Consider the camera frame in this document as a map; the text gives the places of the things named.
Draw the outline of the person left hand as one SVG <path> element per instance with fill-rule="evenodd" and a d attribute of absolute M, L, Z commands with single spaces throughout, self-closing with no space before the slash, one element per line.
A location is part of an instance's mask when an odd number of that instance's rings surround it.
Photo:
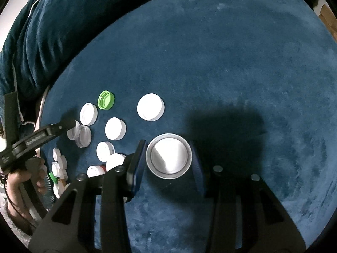
<path fill-rule="evenodd" d="M 45 177 L 47 167 L 42 158 L 34 157 L 32 161 L 38 164 L 38 171 L 32 176 L 29 170 L 15 170 L 11 172 L 6 181 L 6 192 L 8 204 L 6 207 L 7 214 L 13 223 L 23 232 L 29 233 L 32 230 L 33 217 L 29 210 L 29 201 L 24 184 L 30 183 L 31 178 L 35 181 L 34 188 L 37 194 L 45 194 L 47 191 Z"/>

